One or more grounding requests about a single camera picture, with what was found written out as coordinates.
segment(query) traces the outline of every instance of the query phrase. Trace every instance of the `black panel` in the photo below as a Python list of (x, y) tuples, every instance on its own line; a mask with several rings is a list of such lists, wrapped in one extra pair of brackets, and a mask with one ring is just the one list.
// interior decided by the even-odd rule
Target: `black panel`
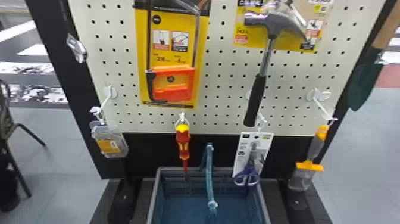
[[(132, 176), (155, 176), (160, 166), (181, 166), (174, 134), (126, 133), (130, 151), (127, 158)], [(285, 178), (290, 176), (296, 161), (305, 158), (310, 137), (275, 136), (262, 177)], [(232, 167), (239, 135), (192, 135), (189, 166), (198, 166), (207, 142), (214, 146), (213, 165)]]

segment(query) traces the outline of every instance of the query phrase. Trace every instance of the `small plastic case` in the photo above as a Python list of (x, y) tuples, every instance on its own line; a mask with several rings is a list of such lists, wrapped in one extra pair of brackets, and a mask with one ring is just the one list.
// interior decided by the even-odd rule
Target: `small plastic case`
[(90, 123), (92, 137), (106, 158), (123, 158), (128, 155), (128, 145), (124, 135), (116, 126), (102, 125), (99, 121)]

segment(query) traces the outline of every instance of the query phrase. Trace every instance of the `yellow and gray tool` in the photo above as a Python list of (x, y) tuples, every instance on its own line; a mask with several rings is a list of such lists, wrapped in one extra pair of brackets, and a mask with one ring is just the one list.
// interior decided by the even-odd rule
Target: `yellow and gray tool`
[(296, 163), (297, 169), (324, 171), (324, 167), (320, 164), (314, 164), (313, 161), (320, 154), (322, 147), (324, 147), (326, 134), (328, 132), (328, 125), (321, 125), (308, 148), (307, 157), (304, 162)]
[(314, 164), (314, 160), (321, 152), (322, 147), (324, 147), (328, 129), (328, 125), (321, 125), (318, 128), (308, 148), (306, 160), (301, 163), (296, 163), (296, 170), (287, 183), (289, 189), (293, 191), (306, 191), (311, 185), (311, 180), (315, 172), (324, 171), (324, 167), (320, 164)]

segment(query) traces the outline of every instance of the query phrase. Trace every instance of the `gray bin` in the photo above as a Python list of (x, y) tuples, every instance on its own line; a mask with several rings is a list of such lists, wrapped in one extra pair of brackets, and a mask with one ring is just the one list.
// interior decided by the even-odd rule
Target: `gray bin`
[[(215, 168), (212, 186), (218, 202), (217, 223), (270, 224), (260, 185), (239, 187), (232, 168)], [(187, 181), (180, 167), (157, 171), (147, 224), (205, 224), (208, 216), (205, 172), (188, 168)]]

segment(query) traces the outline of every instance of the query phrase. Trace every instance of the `white pegboard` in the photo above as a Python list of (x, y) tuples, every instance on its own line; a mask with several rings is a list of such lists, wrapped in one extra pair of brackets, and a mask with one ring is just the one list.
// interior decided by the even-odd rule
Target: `white pegboard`
[[(210, 25), (203, 57), (199, 100), (186, 117), (192, 133), (238, 134), (255, 130), (243, 125), (246, 92), (259, 70), (262, 49), (234, 46), (236, 2), (212, 0)], [(115, 86), (117, 99), (105, 107), (108, 120), (123, 132), (174, 132), (182, 109), (142, 105), (139, 96), (132, 0), (69, 0), (80, 40), (89, 52), (87, 64), (99, 100), (104, 86)], [(332, 91), (323, 105), (333, 108), (365, 44), (384, 0), (336, 0), (318, 52), (276, 51), (271, 59), (261, 112), (266, 132), (312, 136), (324, 123), (321, 110), (305, 100), (317, 87)]]

